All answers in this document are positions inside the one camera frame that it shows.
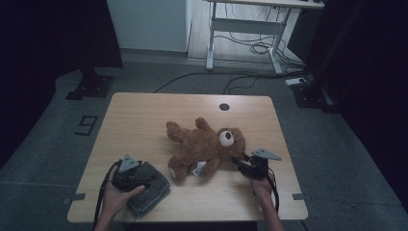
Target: hole in table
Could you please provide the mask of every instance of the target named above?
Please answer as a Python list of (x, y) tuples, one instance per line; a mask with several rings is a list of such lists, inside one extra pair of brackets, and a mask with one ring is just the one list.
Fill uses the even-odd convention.
[(229, 110), (229, 105), (222, 103), (222, 104), (219, 105), (219, 108), (221, 110), (223, 110), (223, 111), (228, 111)]

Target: desk leg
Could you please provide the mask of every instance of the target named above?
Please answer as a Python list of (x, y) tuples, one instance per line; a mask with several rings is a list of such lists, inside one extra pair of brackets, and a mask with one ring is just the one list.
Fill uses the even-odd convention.
[(207, 65), (206, 65), (207, 70), (213, 69), (213, 61), (214, 61), (214, 23), (213, 22), (216, 20), (216, 8), (217, 8), (217, 3), (214, 3), (213, 15), (211, 17), (210, 43), (208, 44), (208, 50), (207, 50)]
[(280, 59), (279, 59), (279, 56), (277, 54), (277, 50), (279, 48), (279, 43), (280, 43), (280, 41), (282, 39), (283, 33), (285, 32), (285, 28), (286, 28), (290, 13), (291, 13), (291, 8), (288, 8), (286, 10), (285, 17), (282, 20), (281, 25), (279, 27), (279, 32), (278, 32), (278, 35), (277, 35), (278, 37), (276, 38), (275, 42), (273, 43), (272, 49), (269, 50), (269, 55), (270, 55), (270, 58), (272, 59), (273, 66), (275, 67), (275, 72), (277, 74), (282, 74), (283, 73), (281, 65), (280, 65)]

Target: white desk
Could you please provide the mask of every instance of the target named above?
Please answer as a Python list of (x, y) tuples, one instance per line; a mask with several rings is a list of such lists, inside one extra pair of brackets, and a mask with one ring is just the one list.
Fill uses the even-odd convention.
[[(273, 43), (272, 49), (269, 50), (269, 55), (272, 60), (275, 71), (278, 74), (283, 73), (281, 65), (279, 63), (279, 57), (277, 56), (277, 49), (279, 47), (280, 40), (285, 31), (285, 27), (288, 21), (289, 14), (292, 8), (301, 9), (322, 9), (324, 4), (322, 2), (314, 3), (312, 0), (307, 2), (300, 0), (206, 0), (214, 3), (211, 28), (210, 28), (210, 43), (207, 51), (207, 69), (213, 69), (214, 62), (214, 32), (236, 32), (247, 34), (259, 34), (276, 36), (276, 40)], [(284, 19), (280, 22), (265, 22), (254, 20), (242, 20), (231, 18), (217, 18), (216, 8), (217, 3), (233, 3), (233, 4), (247, 4), (247, 5), (262, 5), (262, 6), (274, 6), (285, 7), (288, 10), (285, 13)]]

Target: dark backdrop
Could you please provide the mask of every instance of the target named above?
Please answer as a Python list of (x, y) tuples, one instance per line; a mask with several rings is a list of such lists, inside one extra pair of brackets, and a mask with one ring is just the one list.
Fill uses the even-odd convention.
[(0, 0), (0, 167), (47, 107), (55, 80), (92, 66), (122, 67), (105, 0)]
[(330, 0), (306, 63), (408, 211), (408, 7)]

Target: floor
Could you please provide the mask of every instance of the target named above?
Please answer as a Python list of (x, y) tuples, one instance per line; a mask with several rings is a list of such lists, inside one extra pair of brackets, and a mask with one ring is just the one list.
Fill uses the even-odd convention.
[[(237, 79), (226, 93), (272, 99), (305, 195), (308, 218), (284, 220), (286, 230), (408, 230), (407, 213), (343, 118), (296, 106), (285, 85), (293, 76), (227, 62), (207, 72), (201, 61), (179, 57), (128, 54), (123, 61), (123, 69), (97, 69), (115, 76), (106, 98), (65, 100), (82, 76), (73, 71), (58, 79), (49, 107), (0, 169), (1, 230), (91, 229), (90, 223), (70, 223), (66, 215), (115, 92), (223, 94), (230, 78), (248, 72), (260, 75)], [(98, 119), (89, 136), (76, 136), (83, 116)], [(124, 228), (116, 223), (113, 230)], [(265, 230), (261, 221), (258, 230)]]

